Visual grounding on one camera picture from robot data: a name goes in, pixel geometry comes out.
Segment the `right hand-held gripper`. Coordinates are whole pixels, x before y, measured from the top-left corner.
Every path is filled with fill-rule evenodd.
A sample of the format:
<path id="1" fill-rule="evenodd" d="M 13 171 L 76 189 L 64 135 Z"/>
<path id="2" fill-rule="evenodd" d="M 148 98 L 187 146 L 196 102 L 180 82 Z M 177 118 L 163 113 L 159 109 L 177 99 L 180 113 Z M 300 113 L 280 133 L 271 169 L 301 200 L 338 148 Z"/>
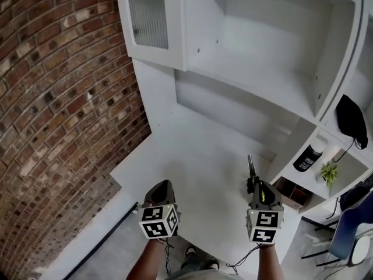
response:
<path id="1" fill-rule="evenodd" d="M 249 241 L 257 244 L 274 244 L 283 224 L 283 203 L 281 194 L 271 184 L 262 181 L 256 174 L 252 156 L 248 155 L 247 192 L 252 195 L 247 210 Z"/>

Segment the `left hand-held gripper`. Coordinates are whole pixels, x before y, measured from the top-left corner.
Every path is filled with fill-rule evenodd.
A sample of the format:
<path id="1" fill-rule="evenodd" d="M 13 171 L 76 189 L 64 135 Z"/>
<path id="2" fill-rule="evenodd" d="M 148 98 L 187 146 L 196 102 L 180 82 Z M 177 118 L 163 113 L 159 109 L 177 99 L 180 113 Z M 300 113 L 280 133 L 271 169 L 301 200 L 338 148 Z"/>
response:
<path id="1" fill-rule="evenodd" d="M 177 235 L 180 213 L 173 185 L 163 180 L 149 190 L 139 209 L 139 225 L 147 239 L 166 239 Z"/>

